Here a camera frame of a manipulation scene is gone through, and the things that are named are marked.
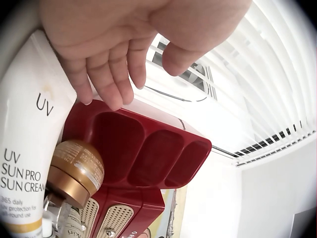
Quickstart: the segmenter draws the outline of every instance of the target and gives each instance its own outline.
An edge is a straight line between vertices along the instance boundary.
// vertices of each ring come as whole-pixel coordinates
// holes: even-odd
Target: gold lid
[[[90,196],[100,188],[105,174],[98,151],[80,140],[64,141],[57,145],[51,166],[59,168],[80,183]]]
[[[52,192],[65,198],[68,204],[79,209],[86,206],[90,197],[89,192],[79,182],[54,166],[50,166],[46,185]]]

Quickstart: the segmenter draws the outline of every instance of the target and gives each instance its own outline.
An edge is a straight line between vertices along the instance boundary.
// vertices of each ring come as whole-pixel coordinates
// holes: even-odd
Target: perforated panel
[[[93,198],[89,198],[85,208],[79,210],[81,221],[86,226],[86,230],[83,232],[84,238],[89,238],[98,210],[99,204]]]
[[[113,230],[116,233],[114,238],[118,237],[132,216],[133,209],[129,206],[117,204],[109,207],[96,238],[107,238],[107,230]]]

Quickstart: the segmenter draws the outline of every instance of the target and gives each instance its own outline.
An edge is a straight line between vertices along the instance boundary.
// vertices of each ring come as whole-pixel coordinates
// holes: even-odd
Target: white wall
[[[237,236],[241,208],[241,171],[211,152],[187,195],[180,238]]]
[[[288,238],[294,214],[315,206],[316,139],[288,155],[242,171],[238,238]]]

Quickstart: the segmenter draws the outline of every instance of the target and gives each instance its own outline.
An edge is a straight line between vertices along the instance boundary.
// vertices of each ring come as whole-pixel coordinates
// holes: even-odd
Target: red plastic holder
[[[105,166],[103,186],[180,188],[194,177],[211,151],[211,142],[182,120],[134,100],[111,111],[99,100],[74,105],[62,140],[92,144]]]

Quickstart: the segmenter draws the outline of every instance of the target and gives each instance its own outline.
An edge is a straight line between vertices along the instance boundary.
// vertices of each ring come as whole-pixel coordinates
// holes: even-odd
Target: sunscreen tube
[[[75,101],[45,34],[36,31],[0,81],[0,218],[13,237],[42,237],[49,167]]]

